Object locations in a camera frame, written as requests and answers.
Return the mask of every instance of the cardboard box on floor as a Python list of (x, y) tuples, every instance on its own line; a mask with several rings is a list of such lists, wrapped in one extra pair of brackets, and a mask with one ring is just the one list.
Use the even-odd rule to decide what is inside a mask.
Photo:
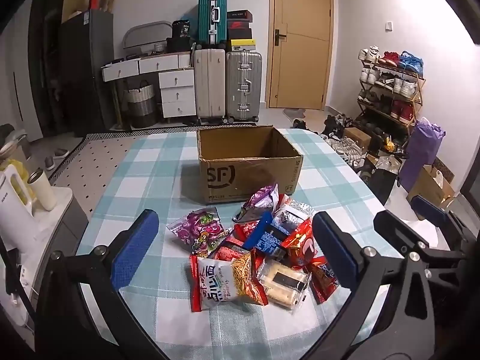
[(434, 177), (437, 170), (430, 166), (425, 165), (418, 174), (417, 181), (413, 185), (406, 199), (410, 202), (414, 196), (420, 195), (428, 200), (433, 205), (445, 209), (455, 196), (455, 191), (445, 178), (443, 178), (443, 188), (440, 188)]
[(207, 203), (247, 200), (265, 185), (291, 194), (303, 156), (272, 126), (218, 127), (197, 132), (200, 178)]
[(358, 147), (361, 148), (361, 152), (365, 154), (370, 145), (371, 136), (359, 130), (356, 127), (348, 127), (343, 131), (343, 136), (352, 139)]

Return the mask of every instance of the snack bag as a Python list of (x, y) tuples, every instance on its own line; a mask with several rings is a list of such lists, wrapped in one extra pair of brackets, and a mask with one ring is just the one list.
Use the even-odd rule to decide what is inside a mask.
[(304, 220), (311, 218), (313, 214), (314, 209), (310, 205), (297, 202), (287, 195), (282, 195), (279, 208), (274, 213), (274, 220), (290, 234)]
[(303, 301), (310, 277), (274, 260), (265, 262), (258, 273), (268, 299), (291, 310)]
[(312, 273), (311, 286), (317, 303), (325, 302), (340, 285), (325, 256), (315, 257), (305, 269)]
[[(250, 253), (250, 251), (243, 248), (243, 242), (236, 239), (233, 235), (229, 235), (213, 254), (212, 258), (222, 261), (232, 261), (247, 253)], [(264, 258), (261, 252), (255, 250), (255, 270), (258, 270)]]
[(307, 218), (290, 234), (280, 246), (289, 254), (289, 260), (294, 266), (305, 266), (315, 257), (314, 235), (311, 229), (311, 219)]
[(247, 223), (236, 223), (233, 227), (233, 234), (236, 239), (245, 242), (250, 234), (255, 230), (260, 221), (253, 221)]
[(251, 222), (260, 219), (264, 212), (272, 212), (278, 205), (278, 185), (267, 185), (256, 191), (232, 219), (234, 222)]
[(193, 211), (166, 228), (191, 245), (191, 253), (200, 257), (208, 257), (231, 232), (222, 227), (215, 207)]
[(265, 212), (255, 230), (243, 243), (243, 248), (249, 251), (256, 248), (272, 257), (282, 258), (286, 251), (280, 244), (289, 235), (287, 230), (275, 223), (270, 212)]
[(191, 310), (207, 310), (219, 302), (229, 302), (242, 295), (261, 306), (268, 304), (252, 260), (252, 253), (246, 253), (232, 262), (190, 256), (194, 281)]

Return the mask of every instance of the electric kettle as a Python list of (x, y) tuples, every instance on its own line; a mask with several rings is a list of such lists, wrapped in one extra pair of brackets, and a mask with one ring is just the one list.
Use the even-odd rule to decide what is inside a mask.
[[(11, 181), (15, 178), (23, 193), (24, 204)], [(3, 242), (27, 253), (35, 245), (38, 225), (32, 216), (32, 198), (13, 165), (0, 172), (0, 236)]]

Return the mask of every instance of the red sneaker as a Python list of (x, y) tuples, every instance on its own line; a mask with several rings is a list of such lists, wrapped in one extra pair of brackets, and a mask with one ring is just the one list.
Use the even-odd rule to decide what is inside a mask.
[(383, 58), (378, 59), (378, 63), (384, 65), (391, 65), (397, 67), (397, 63), (400, 62), (400, 56), (396, 52), (385, 51)]
[(402, 123), (408, 124), (413, 119), (413, 104), (405, 103), (402, 107), (402, 112), (400, 114), (400, 121)]
[(392, 104), (392, 112), (390, 112), (390, 116), (398, 119), (402, 113), (402, 101), (401, 100), (394, 100)]

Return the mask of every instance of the plaid tablecloth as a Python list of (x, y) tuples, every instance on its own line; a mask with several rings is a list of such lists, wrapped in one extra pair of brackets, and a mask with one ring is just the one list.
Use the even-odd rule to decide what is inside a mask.
[[(373, 230), (373, 218), (384, 208), (354, 171), (318, 135), (280, 131), (304, 155), (293, 198), (317, 211), (327, 210), (361, 246), (399, 256)], [(143, 209), (155, 210), (160, 219), (158, 235), (121, 294), (160, 349), (171, 359), (299, 359), (326, 330), (350, 291), (339, 288), (322, 305), (309, 292), (294, 312), (275, 304), (225, 302), (192, 313), (189, 252), (165, 225), (204, 207), (198, 186), (195, 132), (137, 139), (94, 210), (78, 254), (109, 245)], [(231, 218), (240, 206), (240, 202), (217, 204), (225, 227), (232, 225)], [(386, 295), (383, 287), (357, 341), (368, 337), (375, 323)], [(82, 288), (99, 331), (114, 342), (89, 287)]]

